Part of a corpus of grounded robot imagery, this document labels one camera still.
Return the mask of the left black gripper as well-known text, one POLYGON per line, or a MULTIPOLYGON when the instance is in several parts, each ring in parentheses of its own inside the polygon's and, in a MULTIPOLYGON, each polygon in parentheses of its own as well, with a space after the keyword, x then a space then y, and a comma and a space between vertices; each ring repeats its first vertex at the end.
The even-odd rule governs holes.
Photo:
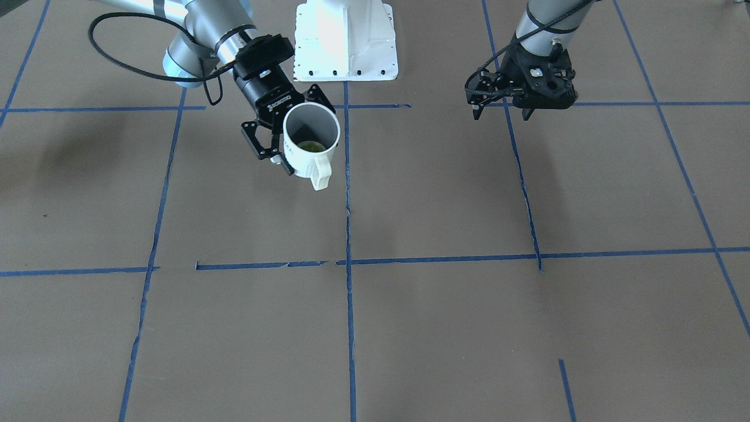
POLYGON ((504 54, 501 73, 477 69, 469 77, 466 102, 477 121, 485 107, 510 96, 511 86, 521 90, 513 95, 512 104, 522 109, 522 120, 528 122, 536 110, 565 110, 578 101, 574 77, 570 53, 562 46, 553 46, 547 56, 537 56, 516 45, 504 54))

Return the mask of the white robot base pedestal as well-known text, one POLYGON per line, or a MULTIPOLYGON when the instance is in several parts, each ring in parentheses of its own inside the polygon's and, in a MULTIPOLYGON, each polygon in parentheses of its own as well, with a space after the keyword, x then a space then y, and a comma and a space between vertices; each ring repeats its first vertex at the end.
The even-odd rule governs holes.
POLYGON ((399 75, 396 26, 382 1, 307 1, 295 11, 296 81, 389 81, 399 75))

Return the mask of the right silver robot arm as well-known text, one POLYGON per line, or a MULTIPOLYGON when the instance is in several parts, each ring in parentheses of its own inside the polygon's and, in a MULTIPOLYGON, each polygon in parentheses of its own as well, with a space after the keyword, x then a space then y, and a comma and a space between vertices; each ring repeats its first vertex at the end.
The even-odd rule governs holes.
POLYGON ((281 65, 294 56, 288 38, 261 35, 247 1, 113 1, 118 12, 96 17, 88 28, 94 50, 122 69, 185 88, 232 74, 255 112, 241 133, 260 160, 308 178, 315 189, 327 183, 330 155, 340 136, 334 107, 317 85, 300 93, 281 65), (166 22, 177 34, 163 57, 163 74, 137 69, 106 53, 94 39, 96 26, 115 17, 166 22))

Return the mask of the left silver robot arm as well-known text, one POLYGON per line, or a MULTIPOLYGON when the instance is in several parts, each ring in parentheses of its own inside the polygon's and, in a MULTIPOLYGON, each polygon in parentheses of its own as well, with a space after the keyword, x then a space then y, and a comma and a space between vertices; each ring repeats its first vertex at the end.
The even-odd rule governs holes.
POLYGON ((509 98, 527 121, 536 110, 566 110, 578 101, 568 46, 593 1, 528 1, 512 39, 464 84, 479 120, 490 104, 509 98))

